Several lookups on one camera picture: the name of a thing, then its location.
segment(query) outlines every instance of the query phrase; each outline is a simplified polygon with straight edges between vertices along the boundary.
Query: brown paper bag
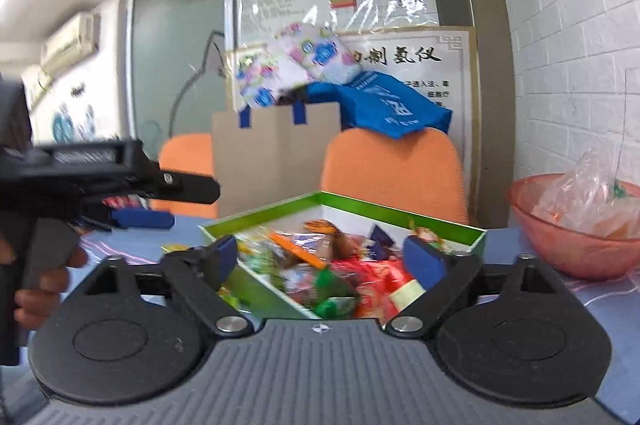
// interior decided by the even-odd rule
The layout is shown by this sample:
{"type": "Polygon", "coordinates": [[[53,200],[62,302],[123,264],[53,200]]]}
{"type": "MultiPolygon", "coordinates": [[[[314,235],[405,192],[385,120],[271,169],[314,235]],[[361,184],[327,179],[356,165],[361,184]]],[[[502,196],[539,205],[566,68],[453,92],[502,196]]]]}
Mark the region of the brown paper bag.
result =
{"type": "Polygon", "coordinates": [[[324,151],[340,132],[340,106],[305,108],[306,124],[299,125],[291,106],[253,109],[250,128],[239,128],[235,111],[213,115],[219,217],[318,190],[324,151]]]}

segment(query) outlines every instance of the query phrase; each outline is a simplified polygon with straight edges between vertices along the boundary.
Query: blue bag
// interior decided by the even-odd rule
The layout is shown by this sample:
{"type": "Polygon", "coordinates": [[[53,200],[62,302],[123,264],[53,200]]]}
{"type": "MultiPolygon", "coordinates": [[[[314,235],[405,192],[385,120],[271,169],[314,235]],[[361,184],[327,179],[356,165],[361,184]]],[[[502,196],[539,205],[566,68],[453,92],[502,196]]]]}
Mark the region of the blue bag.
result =
{"type": "Polygon", "coordinates": [[[399,139],[426,127],[449,132],[452,112],[389,74],[364,71],[347,85],[306,86],[308,103],[340,103],[342,127],[361,127],[399,139]]]}

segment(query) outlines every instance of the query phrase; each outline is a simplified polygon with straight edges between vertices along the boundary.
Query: white brick wall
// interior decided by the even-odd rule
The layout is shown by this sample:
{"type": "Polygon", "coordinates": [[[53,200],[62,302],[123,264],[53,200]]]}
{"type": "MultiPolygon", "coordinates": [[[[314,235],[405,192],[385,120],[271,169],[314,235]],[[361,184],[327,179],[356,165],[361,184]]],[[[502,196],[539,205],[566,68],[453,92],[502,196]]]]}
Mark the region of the white brick wall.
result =
{"type": "Polygon", "coordinates": [[[506,0],[516,178],[570,169],[589,148],[640,185],[640,0],[506,0]]]}

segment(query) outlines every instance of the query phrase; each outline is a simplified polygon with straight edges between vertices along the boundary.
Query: green box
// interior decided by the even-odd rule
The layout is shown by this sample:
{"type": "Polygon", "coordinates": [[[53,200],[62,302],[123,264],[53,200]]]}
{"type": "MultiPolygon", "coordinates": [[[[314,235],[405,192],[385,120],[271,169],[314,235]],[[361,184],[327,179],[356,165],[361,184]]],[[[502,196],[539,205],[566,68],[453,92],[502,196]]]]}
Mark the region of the green box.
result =
{"type": "MultiPolygon", "coordinates": [[[[281,231],[300,231],[302,224],[310,219],[327,219],[346,233],[362,235],[369,235],[371,228],[376,224],[396,240],[398,245],[410,235],[410,225],[413,222],[416,227],[430,228],[456,250],[467,250],[477,255],[482,255],[484,251],[486,231],[479,228],[411,214],[328,192],[315,192],[287,199],[257,210],[219,219],[200,229],[204,232],[207,243],[211,243],[228,233],[238,233],[261,226],[281,231]]],[[[225,285],[258,318],[318,318],[315,313],[265,282],[241,262],[238,262],[225,285]]]]}

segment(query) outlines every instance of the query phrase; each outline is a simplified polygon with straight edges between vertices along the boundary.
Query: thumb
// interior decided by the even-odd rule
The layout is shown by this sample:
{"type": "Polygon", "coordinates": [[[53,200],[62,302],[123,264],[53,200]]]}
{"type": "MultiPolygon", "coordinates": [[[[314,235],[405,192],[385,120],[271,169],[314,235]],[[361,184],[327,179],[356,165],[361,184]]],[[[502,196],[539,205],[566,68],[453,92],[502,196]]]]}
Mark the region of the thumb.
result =
{"type": "Polygon", "coordinates": [[[15,261],[14,250],[0,235],[0,264],[11,264],[13,261],[15,261]]]}

